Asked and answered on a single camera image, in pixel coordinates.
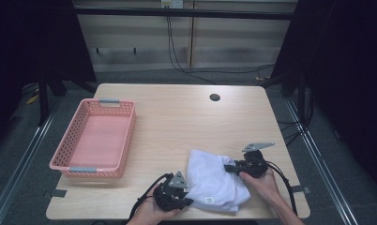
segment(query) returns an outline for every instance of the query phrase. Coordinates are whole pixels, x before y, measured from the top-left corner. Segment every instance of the wire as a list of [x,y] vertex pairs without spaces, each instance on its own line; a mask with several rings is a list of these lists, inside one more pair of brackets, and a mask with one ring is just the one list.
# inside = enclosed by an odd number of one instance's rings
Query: wire
[[[195,76],[195,75],[192,75],[192,74],[193,73],[229,73],[229,74],[257,73],[258,83],[256,85],[259,85],[260,84],[260,80],[261,80],[261,75],[260,75],[259,71],[263,70],[263,69],[266,69],[266,68],[273,67],[275,65],[275,64],[262,65],[262,66],[257,67],[256,69],[247,70],[247,71],[220,71],[220,70],[186,71],[186,70],[184,70],[180,66],[179,61],[177,59],[176,51],[174,49],[173,34],[172,34],[172,23],[171,23],[171,18],[170,17],[167,17],[167,24],[168,24],[168,51],[169,51],[169,59],[171,61],[171,64],[172,64],[172,66],[177,71],[185,73],[185,74],[189,75],[190,77],[201,79],[201,80],[203,80],[205,82],[212,83],[212,84],[216,85],[214,82],[211,82],[211,81],[209,81],[209,80],[207,80],[205,78],[202,78],[202,77],[199,77],[199,76]],[[174,61],[176,62],[177,66],[173,62],[172,52],[173,52],[173,56],[174,56]]]
[[289,184],[289,180],[284,176],[282,173],[282,170],[274,163],[272,162],[266,162],[268,167],[270,167],[273,171],[279,174],[279,176],[282,178],[282,181],[284,182],[285,186],[288,189],[289,197],[291,199],[291,206],[292,206],[292,211],[297,215],[297,209],[296,209],[296,202],[294,201],[294,192],[292,191],[292,187]]
[[162,176],[159,177],[148,189],[147,191],[138,199],[138,201],[133,205],[132,210],[130,211],[129,219],[126,223],[129,223],[130,220],[133,218],[133,215],[135,215],[136,209],[139,207],[139,205],[147,198],[153,197],[153,196],[147,196],[148,192],[163,178],[169,178],[172,174],[171,173],[165,173]]
[[299,135],[303,134],[304,132],[306,132],[309,129],[309,124],[310,124],[310,121],[311,121],[311,118],[312,118],[313,115],[314,115],[314,95],[311,93],[311,90],[310,90],[309,105],[308,105],[307,110],[306,110],[305,121],[302,121],[302,123],[300,121],[299,122],[282,122],[282,121],[279,121],[279,123],[302,124],[302,126],[303,126],[301,128],[301,130],[297,131],[296,133],[284,137],[284,139],[288,139],[288,138],[293,137],[287,143],[285,143],[286,146],[289,146],[297,137],[299,137]]

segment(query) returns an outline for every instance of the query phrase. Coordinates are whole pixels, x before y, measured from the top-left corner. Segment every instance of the human hand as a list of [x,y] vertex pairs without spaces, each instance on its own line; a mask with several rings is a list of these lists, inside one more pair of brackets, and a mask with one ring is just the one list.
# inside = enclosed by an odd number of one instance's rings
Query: human hand
[[268,203],[272,203],[274,198],[279,196],[279,188],[277,187],[276,178],[274,177],[273,170],[267,169],[265,174],[259,178],[253,178],[246,172],[241,172],[239,176],[244,181],[255,188],[262,199]]
[[156,187],[157,186],[153,187],[153,189],[148,192],[148,198],[139,205],[128,225],[156,225],[162,220],[173,218],[180,213],[180,209],[164,212],[157,206],[154,197],[152,197]]
[[303,221],[294,213],[291,207],[279,194],[276,178],[273,170],[268,168],[264,176],[253,178],[246,172],[241,172],[239,176],[244,181],[255,188],[262,199],[268,202],[274,208],[277,215],[285,225],[304,225]]

